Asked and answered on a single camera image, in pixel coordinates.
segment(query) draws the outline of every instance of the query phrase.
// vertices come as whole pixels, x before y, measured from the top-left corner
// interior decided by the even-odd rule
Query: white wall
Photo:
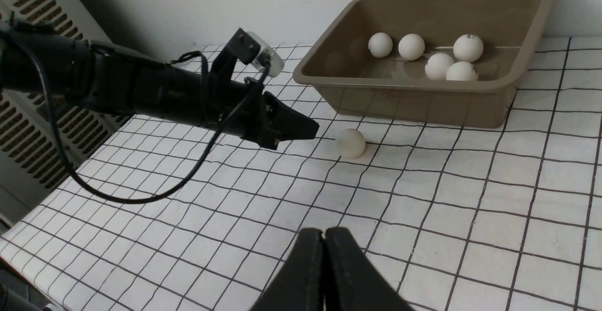
[[[116,43],[161,58],[224,43],[239,26],[269,43],[313,42],[350,1],[82,0]],[[546,35],[602,35],[602,0],[558,0]]]

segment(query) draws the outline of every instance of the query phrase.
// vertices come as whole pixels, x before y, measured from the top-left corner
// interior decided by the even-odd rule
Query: table
[[[267,90],[315,118],[318,138],[272,152],[224,136],[191,183],[145,206],[67,180],[2,235],[2,258],[67,309],[243,310],[300,228],[340,225],[416,310],[602,309],[602,39],[543,39],[497,129],[338,114],[292,80],[309,48],[280,45]],[[334,152],[344,128],[368,141],[358,159]],[[210,135],[138,115],[78,172],[146,197]]]

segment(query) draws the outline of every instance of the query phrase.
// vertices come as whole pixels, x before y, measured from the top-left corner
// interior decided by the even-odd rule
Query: white ball
[[[465,34],[453,45],[453,55],[463,62],[475,62],[483,54],[483,41],[479,36]]]
[[[471,63],[457,62],[447,69],[445,79],[449,81],[475,81],[479,79],[479,73]]]
[[[366,140],[356,129],[344,129],[337,136],[337,151],[343,158],[358,158],[365,148]]]
[[[432,55],[426,65],[424,66],[424,73],[426,77],[433,81],[445,80],[447,75],[447,69],[453,64],[452,56],[439,52],[438,54]]]
[[[393,39],[384,32],[376,33],[368,41],[368,50],[376,58],[388,56],[393,50]]]
[[[417,34],[407,34],[399,41],[398,49],[405,60],[417,60],[424,54],[424,39]]]

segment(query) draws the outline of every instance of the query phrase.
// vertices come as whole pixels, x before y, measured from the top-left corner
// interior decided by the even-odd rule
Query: brown plastic bin
[[[546,25],[554,0],[354,0],[295,68],[343,114],[437,124],[499,126]],[[393,51],[374,58],[368,39],[393,38]],[[404,62],[397,51],[409,33],[423,37],[425,56]],[[447,51],[463,34],[477,34],[483,56],[478,81],[432,81],[427,56]]]

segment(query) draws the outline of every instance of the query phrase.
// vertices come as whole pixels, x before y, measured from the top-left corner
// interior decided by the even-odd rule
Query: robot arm
[[[243,30],[230,39],[211,71],[201,75],[125,47],[58,36],[50,23],[13,20],[2,24],[0,31],[0,90],[42,93],[36,68],[22,49],[11,43],[13,37],[40,60],[50,94],[64,97],[69,105],[106,114],[146,114],[215,131],[254,88],[256,94],[224,127],[224,133],[275,150],[280,141],[313,139],[318,131],[314,120],[290,109],[270,92],[262,94],[262,80],[230,80],[237,60],[268,71],[265,75],[275,76],[282,70],[279,56]]]

